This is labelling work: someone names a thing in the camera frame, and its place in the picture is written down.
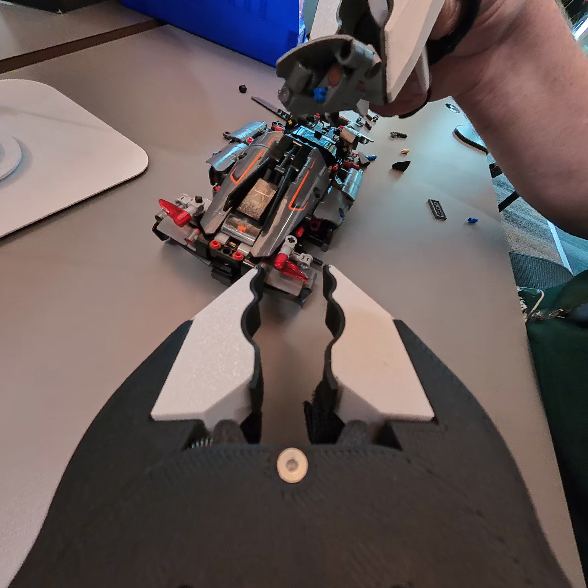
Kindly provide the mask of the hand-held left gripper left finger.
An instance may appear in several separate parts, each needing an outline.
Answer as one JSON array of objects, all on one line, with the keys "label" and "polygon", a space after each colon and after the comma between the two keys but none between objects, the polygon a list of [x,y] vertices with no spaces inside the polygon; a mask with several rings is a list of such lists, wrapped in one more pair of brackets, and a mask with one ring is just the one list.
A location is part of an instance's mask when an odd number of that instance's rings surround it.
[{"label": "hand-held left gripper left finger", "polygon": [[254,334],[265,271],[248,271],[192,319],[152,411],[155,421],[232,420],[249,443],[262,430],[263,374]]}]

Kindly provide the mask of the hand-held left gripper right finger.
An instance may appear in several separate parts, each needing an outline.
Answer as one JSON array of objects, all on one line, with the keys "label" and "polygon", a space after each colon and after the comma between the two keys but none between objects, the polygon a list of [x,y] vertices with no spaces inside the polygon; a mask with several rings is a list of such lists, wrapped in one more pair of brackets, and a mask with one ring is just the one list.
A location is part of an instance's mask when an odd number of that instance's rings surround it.
[{"label": "hand-held left gripper right finger", "polygon": [[389,312],[333,265],[323,268],[332,336],[322,376],[322,443],[354,421],[378,433],[390,422],[430,423],[434,410]]}]

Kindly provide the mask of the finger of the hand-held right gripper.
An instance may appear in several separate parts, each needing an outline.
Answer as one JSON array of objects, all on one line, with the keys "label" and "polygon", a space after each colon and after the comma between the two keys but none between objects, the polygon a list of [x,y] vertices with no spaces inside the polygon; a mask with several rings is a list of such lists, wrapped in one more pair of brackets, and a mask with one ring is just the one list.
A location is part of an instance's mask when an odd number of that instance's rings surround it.
[{"label": "finger of the hand-held right gripper", "polygon": [[386,53],[386,99],[393,102],[411,73],[427,93],[430,70],[426,42],[442,10],[444,1],[392,1],[383,27]]},{"label": "finger of the hand-held right gripper", "polygon": [[354,35],[355,1],[318,1],[309,40]]}]

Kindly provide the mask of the grey lego wing assembly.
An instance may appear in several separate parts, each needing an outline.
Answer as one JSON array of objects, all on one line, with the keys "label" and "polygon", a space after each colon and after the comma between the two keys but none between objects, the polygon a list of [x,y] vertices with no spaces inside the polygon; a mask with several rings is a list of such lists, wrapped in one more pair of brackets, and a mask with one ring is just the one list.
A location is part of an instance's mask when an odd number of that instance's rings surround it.
[{"label": "grey lego wing assembly", "polygon": [[276,63],[278,98],[293,117],[355,111],[360,100],[385,103],[383,63],[371,45],[349,35],[308,41]]}]

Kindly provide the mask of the grey lego vehicle model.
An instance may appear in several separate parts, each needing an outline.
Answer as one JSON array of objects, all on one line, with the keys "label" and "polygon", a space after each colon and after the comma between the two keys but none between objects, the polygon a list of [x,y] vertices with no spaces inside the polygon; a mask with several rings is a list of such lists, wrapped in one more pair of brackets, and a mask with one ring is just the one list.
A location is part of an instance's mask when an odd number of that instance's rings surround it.
[{"label": "grey lego vehicle model", "polygon": [[306,248],[331,246],[364,177],[357,153],[373,140],[344,116],[318,114],[253,121],[224,138],[206,161],[211,196],[159,199],[152,231],[226,286],[262,266],[268,290],[303,306],[323,265]]}]

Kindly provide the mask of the person's right forearm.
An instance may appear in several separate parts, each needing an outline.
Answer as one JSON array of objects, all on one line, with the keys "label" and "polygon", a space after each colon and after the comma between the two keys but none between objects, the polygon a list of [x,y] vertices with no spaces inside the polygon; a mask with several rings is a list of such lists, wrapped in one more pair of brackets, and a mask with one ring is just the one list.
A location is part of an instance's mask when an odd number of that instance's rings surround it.
[{"label": "person's right forearm", "polygon": [[453,96],[520,197],[587,238],[587,56],[555,1],[504,1],[476,83]]}]

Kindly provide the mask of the blue plastic bin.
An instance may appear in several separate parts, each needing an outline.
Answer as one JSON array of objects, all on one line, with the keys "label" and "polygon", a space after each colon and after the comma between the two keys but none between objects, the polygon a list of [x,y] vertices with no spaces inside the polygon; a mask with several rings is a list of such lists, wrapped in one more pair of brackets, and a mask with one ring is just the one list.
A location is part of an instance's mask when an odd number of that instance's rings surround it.
[{"label": "blue plastic bin", "polygon": [[300,1],[120,3],[272,67],[306,38]]}]

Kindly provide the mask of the dark mesh chair seat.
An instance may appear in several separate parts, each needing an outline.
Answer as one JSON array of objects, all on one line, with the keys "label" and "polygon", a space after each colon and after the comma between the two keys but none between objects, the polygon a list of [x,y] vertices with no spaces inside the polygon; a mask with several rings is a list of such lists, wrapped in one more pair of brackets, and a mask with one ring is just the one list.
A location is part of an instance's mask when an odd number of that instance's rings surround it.
[{"label": "dark mesh chair seat", "polygon": [[548,290],[562,286],[573,278],[565,266],[528,254],[510,252],[515,283],[521,288]]}]

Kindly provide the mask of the white book stand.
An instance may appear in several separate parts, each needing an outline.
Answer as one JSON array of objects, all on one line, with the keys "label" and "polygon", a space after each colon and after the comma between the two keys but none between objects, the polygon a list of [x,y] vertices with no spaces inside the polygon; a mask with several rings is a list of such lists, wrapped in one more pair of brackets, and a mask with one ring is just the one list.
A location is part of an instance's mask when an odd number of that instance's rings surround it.
[{"label": "white book stand", "polygon": [[55,88],[1,80],[1,236],[143,173],[146,152]]}]

